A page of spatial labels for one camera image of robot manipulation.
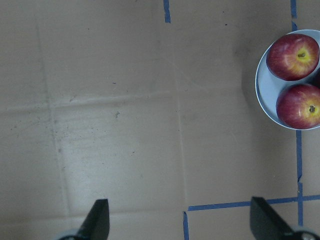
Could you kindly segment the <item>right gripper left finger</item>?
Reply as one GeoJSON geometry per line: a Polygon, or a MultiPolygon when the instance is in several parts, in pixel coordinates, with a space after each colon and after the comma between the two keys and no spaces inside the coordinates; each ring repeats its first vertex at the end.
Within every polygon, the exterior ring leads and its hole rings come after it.
{"type": "Polygon", "coordinates": [[[108,199],[97,199],[76,233],[77,240],[107,240],[110,233],[108,199]]]}

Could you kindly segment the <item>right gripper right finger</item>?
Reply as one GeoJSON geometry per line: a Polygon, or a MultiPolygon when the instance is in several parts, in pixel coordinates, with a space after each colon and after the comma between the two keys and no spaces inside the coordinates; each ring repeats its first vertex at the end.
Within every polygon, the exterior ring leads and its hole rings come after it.
{"type": "Polygon", "coordinates": [[[295,240],[298,236],[263,197],[251,198],[249,225],[256,240],[295,240]]]}

